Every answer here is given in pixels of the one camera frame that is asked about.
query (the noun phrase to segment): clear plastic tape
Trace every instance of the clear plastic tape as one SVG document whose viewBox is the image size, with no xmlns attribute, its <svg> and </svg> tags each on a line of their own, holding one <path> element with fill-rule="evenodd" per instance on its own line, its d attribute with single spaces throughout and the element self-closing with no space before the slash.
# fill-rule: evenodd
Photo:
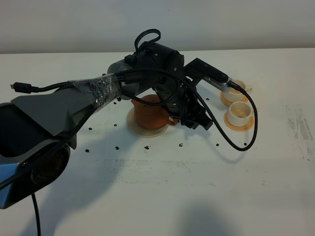
<svg viewBox="0 0 315 236">
<path fill-rule="evenodd" d="M 69 81 L 85 94 L 98 112 L 108 103 L 121 96 L 121 89 L 115 74 L 108 74 L 87 80 Z"/>
</svg>

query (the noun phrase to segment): terracotta teapot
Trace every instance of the terracotta teapot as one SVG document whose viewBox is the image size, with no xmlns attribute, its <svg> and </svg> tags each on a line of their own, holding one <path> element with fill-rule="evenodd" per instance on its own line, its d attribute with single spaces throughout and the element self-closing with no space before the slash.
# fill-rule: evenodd
<svg viewBox="0 0 315 236">
<path fill-rule="evenodd" d="M 142 98 L 147 102 L 160 102 L 157 95 L 151 94 Z M 178 120 L 169 119 L 169 114 L 160 106 L 148 106 L 143 103 L 131 100 L 134 105 L 134 117 L 138 124 L 146 129 L 160 129 L 166 124 L 176 125 Z"/>
</svg>

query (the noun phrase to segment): white tea cup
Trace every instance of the white tea cup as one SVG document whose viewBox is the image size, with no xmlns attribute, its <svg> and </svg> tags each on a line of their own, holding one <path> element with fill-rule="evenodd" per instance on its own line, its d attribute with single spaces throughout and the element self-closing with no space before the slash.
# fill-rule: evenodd
<svg viewBox="0 0 315 236">
<path fill-rule="evenodd" d="M 248 94 L 252 93 L 251 86 L 246 86 L 244 82 L 240 80 L 233 80 L 233 82 L 241 86 L 242 89 L 244 89 Z M 242 101 L 244 98 L 244 95 L 241 92 L 232 88 L 229 92 L 224 92 L 223 97 L 226 99 L 226 101 L 237 102 L 237 101 Z"/>
<path fill-rule="evenodd" d="M 233 102 L 227 111 L 227 120 L 231 125 L 242 127 L 248 124 L 253 110 L 246 102 Z"/>
</svg>

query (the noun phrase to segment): white table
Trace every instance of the white table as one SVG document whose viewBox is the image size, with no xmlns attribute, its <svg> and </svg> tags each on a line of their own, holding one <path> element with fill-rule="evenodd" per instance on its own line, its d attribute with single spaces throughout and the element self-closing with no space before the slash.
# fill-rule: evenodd
<svg viewBox="0 0 315 236">
<path fill-rule="evenodd" d="M 126 128 L 130 101 L 111 103 L 78 133 L 62 176 L 36 193 L 42 235 L 315 234 L 315 49 L 183 54 L 187 63 L 199 57 L 253 86 L 254 146 L 234 150 L 215 126 L 178 125 L 156 138 L 138 138 Z M 125 55 L 0 55 L 0 102 L 19 95 L 10 89 L 16 81 L 43 87 L 93 78 Z M 224 126 L 220 92 L 205 82 L 197 89 Z M 252 130 L 224 130 L 241 146 L 252 137 Z M 30 197 L 0 210 L 0 235 L 36 235 Z"/>
</svg>

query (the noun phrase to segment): black cord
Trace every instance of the black cord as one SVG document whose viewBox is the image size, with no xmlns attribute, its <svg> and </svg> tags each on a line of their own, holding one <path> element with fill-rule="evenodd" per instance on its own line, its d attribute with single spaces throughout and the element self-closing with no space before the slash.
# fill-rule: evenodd
<svg viewBox="0 0 315 236">
<path fill-rule="evenodd" d="M 14 84 L 11 85 L 11 88 L 14 89 L 16 92 L 32 93 L 32 92 L 46 92 L 46 91 L 58 89 L 64 86 L 69 86 L 69 84 L 71 85 L 70 82 L 62 82 L 62 83 L 57 83 L 57 84 L 50 85 L 47 87 L 39 88 L 39 87 L 34 87 L 30 84 L 15 82 Z"/>
<path fill-rule="evenodd" d="M 143 45 L 143 48 L 144 48 L 144 49 L 146 48 L 146 46 L 147 46 L 148 44 L 151 44 L 151 43 L 156 42 L 156 41 L 158 41 L 158 40 L 161 39 L 161 32 L 160 32 L 158 29 L 148 29 L 148 30 L 142 32 L 141 34 L 139 34 L 139 36 L 138 36 L 138 37 L 136 38 L 136 40 L 134 41 L 134 48 L 136 49 L 136 53 L 139 53 L 140 51 L 143 51 L 142 48 L 141 48 L 141 49 L 138 48 L 138 44 L 139 44 L 140 40 L 141 40 L 144 36 L 146 36 L 147 34 L 149 34 L 149 33 L 156 33 L 156 34 L 158 34 L 158 37 L 156 37 L 156 38 L 154 38 L 154 39 L 152 39 L 152 40 L 150 40 L 150 41 L 148 41 L 148 42 L 144 42 L 144 45 Z"/>
<path fill-rule="evenodd" d="M 181 81 L 184 85 L 187 86 L 188 89 L 190 89 L 190 91 L 197 97 L 197 99 L 200 101 L 200 103 L 203 105 L 203 107 L 206 109 L 207 113 L 209 114 L 210 118 L 213 120 L 213 123 L 216 125 L 216 127 L 218 128 L 219 132 L 221 133 L 221 135 L 224 137 L 224 139 L 232 146 L 234 147 L 236 150 L 238 151 L 246 151 L 248 149 L 251 148 L 251 146 L 254 144 L 256 136 L 257 136 L 257 128 L 258 128 L 258 115 L 257 115 L 257 109 L 256 106 L 253 102 L 253 100 L 251 99 L 251 97 L 247 94 L 247 92 L 245 90 L 243 90 L 242 88 L 240 89 L 239 87 L 236 87 L 236 90 L 240 91 L 242 94 L 244 94 L 248 100 L 250 101 L 253 111 L 254 111 L 254 119 L 255 119 L 255 125 L 254 125 L 254 133 L 253 133 L 253 137 L 251 142 L 246 146 L 246 147 L 239 147 L 237 145 L 235 145 L 230 139 L 229 137 L 225 134 L 225 132 L 222 130 L 221 126 L 219 125 L 217 119 L 215 118 L 215 116 L 213 115 L 213 113 L 211 112 L 210 108 L 208 107 L 208 105 L 206 104 L 206 102 L 202 99 L 202 97 L 199 95 L 199 93 L 185 80 L 182 78 L 179 78 L 177 75 L 173 74 L 172 72 L 163 70 L 163 69 L 159 69 L 159 68 L 135 68 L 135 69 L 129 69 L 129 70 L 124 70 L 118 73 L 115 73 L 116 75 L 123 75 L 125 73 L 129 73 L 129 72 L 137 72 L 137 71 L 153 71 L 153 72 L 158 72 L 158 73 L 162 73 L 164 74 L 166 77 L 171 77 L 174 79 L 177 79 L 179 81 Z M 229 85 L 232 87 L 234 86 L 235 83 L 229 83 Z"/>
<path fill-rule="evenodd" d="M 84 115 L 84 117 L 80 120 L 80 122 L 74 127 L 74 129 L 67 136 L 65 136 L 64 139 L 59 141 L 56 145 L 54 145 L 51 149 L 49 149 L 46 153 L 44 153 L 41 157 L 36 159 L 34 162 L 30 163 L 23 170 L 21 170 L 20 172 L 14 174 L 13 176 L 7 178 L 5 181 L 0 183 L 0 190 L 4 189 L 8 185 L 16 181 L 18 178 L 30 172 L 38 164 L 42 163 L 44 160 L 46 160 L 48 157 L 50 157 L 55 152 L 57 152 L 60 148 L 62 148 L 66 143 L 68 143 L 69 140 L 73 137 L 73 135 L 75 135 L 81 129 L 81 127 L 88 120 L 88 118 L 94 113 L 95 110 L 96 110 L 95 108 L 90 108 L 88 112 Z"/>
<path fill-rule="evenodd" d="M 57 89 L 57 90 L 54 91 L 54 92 L 58 92 L 58 91 L 60 91 L 60 90 L 64 90 L 64 89 L 71 88 L 71 87 L 74 87 L 74 85 L 73 85 L 72 83 L 68 83 L 67 85 L 64 85 L 64 86 L 59 87 L 59 89 Z"/>
<path fill-rule="evenodd" d="M 140 103 L 143 103 L 147 106 L 163 106 L 165 105 L 166 103 L 168 103 L 174 96 L 175 94 L 178 92 L 179 90 L 179 86 L 177 83 L 175 83 L 175 89 L 174 89 L 174 92 L 165 100 L 161 101 L 161 102 L 148 102 L 148 101 L 145 101 L 141 98 L 138 98 L 136 97 L 135 95 L 133 95 L 131 92 L 128 92 L 128 91 L 122 91 L 122 95 L 125 95 L 137 102 L 140 102 Z"/>
<path fill-rule="evenodd" d="M 36 225 L 37 225 L 37 236 L 41 236 L 40 221 L 39 221 L 39 211 L 38 211 L 38 206 L 37 206 L 37 201 L 36 201 L 35 193 L 32 193 L 32 194 L 31 194 L 31 198 L 32 198 L 32 200 L 33 200 L 34 210 L 35 210 Z"/>
</svg>

